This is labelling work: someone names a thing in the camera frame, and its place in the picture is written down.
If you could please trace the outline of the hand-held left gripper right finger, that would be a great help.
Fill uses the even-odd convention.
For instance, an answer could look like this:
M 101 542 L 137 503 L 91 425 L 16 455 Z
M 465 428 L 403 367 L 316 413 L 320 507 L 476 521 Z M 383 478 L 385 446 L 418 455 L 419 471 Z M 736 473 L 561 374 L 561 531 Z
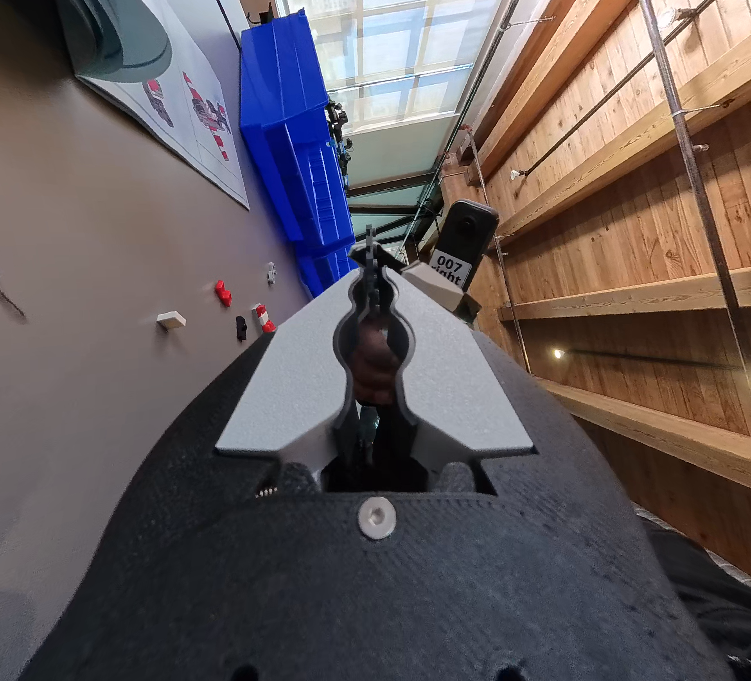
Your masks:
M 471 328 L 389 267 L 386 344 L 398 360 L 379 410 L 374 467 L 386 487 L 429 487 L 446 465 L 526 456 L 534 442 Z

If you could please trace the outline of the black lamp rail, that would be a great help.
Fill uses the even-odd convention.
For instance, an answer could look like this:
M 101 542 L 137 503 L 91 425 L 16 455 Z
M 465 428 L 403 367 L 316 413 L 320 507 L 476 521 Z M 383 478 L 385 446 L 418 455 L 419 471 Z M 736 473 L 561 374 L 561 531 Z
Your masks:
M 671 7 L 663 10 L 657 18 L 658 30 L 663 32 L 669 24 L 674 27 L 664 36 L 662 36 L 662 43 L 664 46 L 671 44 L 678 36 L 683 33 L 701 14 L 703 14 L 709 7 L 718 0 L 702 0 L 697 6 L 692 8 Z M 593 118 L 600 109 L 606 106 L 606 104 L 618 93 L 648 64 L 656 59 L 654 52 L 650 52 L 644 56 L 637 64 L 629 70 L 625 76 L 611 87 L 588 111 L 585 113 L 576 123 L 574 123 L 560 138 L 555 142 L 545 153 L 543 153 L 529 169 L 526 169 L 526 176 L 529 177 L 535 170 L 537 170 L 546 160 L 548 160 L 563 144 L 565 144 L 572 135 L 581 129 L 591 118 Z

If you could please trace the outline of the open instruction booklet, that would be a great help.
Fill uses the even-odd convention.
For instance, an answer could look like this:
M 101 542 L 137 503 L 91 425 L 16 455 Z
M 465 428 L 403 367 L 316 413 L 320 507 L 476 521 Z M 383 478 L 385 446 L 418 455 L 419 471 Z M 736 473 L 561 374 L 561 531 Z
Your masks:
M 75 77 L 249 209 L 219 77 L 193 37 L 198 0 L 54 0 Z

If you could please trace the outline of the small blue plastic bin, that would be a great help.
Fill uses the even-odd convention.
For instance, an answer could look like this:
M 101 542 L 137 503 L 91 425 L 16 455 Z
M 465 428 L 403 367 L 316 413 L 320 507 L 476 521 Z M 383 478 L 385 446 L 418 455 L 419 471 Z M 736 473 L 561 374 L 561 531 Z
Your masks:
M 333 244 L 323 246 L 311 247 L 304 242 L 293 243 L 300 282 L 312 299 L 321 295 L 350 271 L 359 268 L 349 256 L 354 243 L 354 235 L 344 236 Z

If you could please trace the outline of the person's right hand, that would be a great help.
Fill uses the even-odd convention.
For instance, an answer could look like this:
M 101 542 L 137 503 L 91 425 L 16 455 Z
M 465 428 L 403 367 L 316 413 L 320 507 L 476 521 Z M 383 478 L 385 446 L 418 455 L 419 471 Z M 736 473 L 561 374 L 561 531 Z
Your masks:
M 347 365 L 354 398 L 362 405 L 390 405 L 396 392 L 401 360 L 388 345 L 388 323 L 366 318 L 358 325 L 357 341 Z

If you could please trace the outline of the large blue plastic bin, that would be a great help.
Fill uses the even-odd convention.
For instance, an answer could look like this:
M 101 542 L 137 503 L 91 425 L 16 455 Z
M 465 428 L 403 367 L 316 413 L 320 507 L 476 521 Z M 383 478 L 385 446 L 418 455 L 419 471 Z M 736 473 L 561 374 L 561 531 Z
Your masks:
M 305 9 L 242 34 L 239 127 L 286 237 L 325 253 L 354 243 L 327 94 Z

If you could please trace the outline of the grey desk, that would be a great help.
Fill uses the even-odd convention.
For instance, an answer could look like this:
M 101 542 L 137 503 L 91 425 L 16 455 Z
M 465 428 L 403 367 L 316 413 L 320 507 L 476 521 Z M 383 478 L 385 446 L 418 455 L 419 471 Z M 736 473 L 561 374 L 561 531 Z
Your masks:
M 242 351 L 234 314 L 304 304 L 236 145 L 249 209 L 74 76 L 54 0 L 2 0 L 2 679 L 66 609 L 152 446 Z M 185 327 L 156 324 L 170 311 Z

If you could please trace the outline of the person's dark jacket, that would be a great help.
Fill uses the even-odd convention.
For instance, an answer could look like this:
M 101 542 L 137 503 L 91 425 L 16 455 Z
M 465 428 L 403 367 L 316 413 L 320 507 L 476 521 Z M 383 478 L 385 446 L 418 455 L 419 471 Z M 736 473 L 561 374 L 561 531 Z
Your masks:
M 641 517 L 653 550 L 683 605 L 736 679 L 750 679 L 750 588 L 701 545 Z

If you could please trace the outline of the silver ceiling pipe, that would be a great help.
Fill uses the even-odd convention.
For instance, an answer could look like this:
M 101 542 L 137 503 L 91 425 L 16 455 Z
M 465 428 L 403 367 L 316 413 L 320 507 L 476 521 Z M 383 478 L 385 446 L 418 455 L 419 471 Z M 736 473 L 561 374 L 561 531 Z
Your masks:
M 638 0 L 647 28 L 652 54 L 658 66 L 665 99 L 671 113 L 678 146 L 681 149 L 683 164 L 690 182 L 690 188 L 698 207 L 701 225 L 708 242 L 711 259 L 719 281 L 722 300 L 725 304 L 732 336 L 740 357 L 740 366 L 744 371 L 746 382 L 750 383 L 750 344 L 749 333 L 743 316 L 737 292 L 731 277 L 727 258 L 720 240 L 717 221 L 713 214 L 708 193 L 696 161 L 696 153 L 686 123 L 687 111 L 683 108 L 677 85 L 671 69 L 668 53 L 656 20 L 652 0 Z

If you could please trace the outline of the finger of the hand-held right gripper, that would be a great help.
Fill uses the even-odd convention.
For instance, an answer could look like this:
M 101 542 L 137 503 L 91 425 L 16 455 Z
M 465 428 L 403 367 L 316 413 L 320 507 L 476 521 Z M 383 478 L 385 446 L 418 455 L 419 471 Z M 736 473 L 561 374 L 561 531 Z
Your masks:
M 357 242 L 352 245 L 348 252 L 348 257 L 363 269 L 366 269 L 368 266 L 369 256 L 375 261 L 375 265 L 380 269 L 388 267 L 397 273 L 402 273 L 406 268 L 406 263 L 393 256 L 378 241 L 372 241 L 370 244 L 366 241 Z
M 429 264 L 414 262 L 403 268 L 403 279 L 443 307 L 455 313 L 464 299 L 464 292 L 454 282 L 439 274 Z

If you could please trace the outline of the dark grey wedge plate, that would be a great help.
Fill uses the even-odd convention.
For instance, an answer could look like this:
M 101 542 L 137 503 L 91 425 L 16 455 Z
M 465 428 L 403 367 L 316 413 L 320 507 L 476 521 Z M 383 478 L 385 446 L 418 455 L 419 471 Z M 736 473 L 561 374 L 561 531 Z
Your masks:
M 373 225 L 367 224 L 364 280 L 366 295 L 365 317 L 368 319 L 377 319 L 381 315 L 380 269 L 376 255 L 377 240 L 375 236 L 375 228 Z

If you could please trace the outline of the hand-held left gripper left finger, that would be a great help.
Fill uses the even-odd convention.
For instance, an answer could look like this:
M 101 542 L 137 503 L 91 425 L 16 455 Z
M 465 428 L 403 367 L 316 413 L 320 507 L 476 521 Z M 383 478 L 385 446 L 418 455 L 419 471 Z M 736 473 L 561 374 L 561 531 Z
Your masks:
M 217 453 L 298 463 L 320 482 L 339 453 L 336 429 L 354 402 L 348 358 L 358 344 L 363 274 L 349 272 L 277 328 Z

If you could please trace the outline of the large glass window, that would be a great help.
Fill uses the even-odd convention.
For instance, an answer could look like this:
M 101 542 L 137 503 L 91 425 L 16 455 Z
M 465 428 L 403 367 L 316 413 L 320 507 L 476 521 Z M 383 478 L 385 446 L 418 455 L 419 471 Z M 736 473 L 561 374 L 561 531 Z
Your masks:
M 349 117 L 349 185 L 427 172 L 502 0 L 277 0 L 304 10 L 327 93 Z

